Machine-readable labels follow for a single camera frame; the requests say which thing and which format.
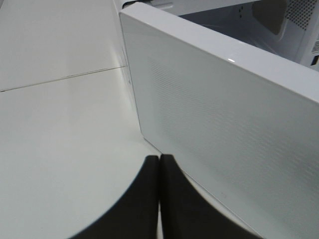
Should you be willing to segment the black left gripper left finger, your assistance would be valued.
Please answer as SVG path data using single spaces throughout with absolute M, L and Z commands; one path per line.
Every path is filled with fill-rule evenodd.
M 73 239 L 155 239 L 159 211 L 159 157 L 148 155 L 120 199 Z

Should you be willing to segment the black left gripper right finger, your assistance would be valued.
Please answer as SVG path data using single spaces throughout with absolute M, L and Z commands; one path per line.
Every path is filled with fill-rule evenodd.
M 192 186 L 171 154 L 159 159 L 159 202 L 165 239 L 256 239 Z

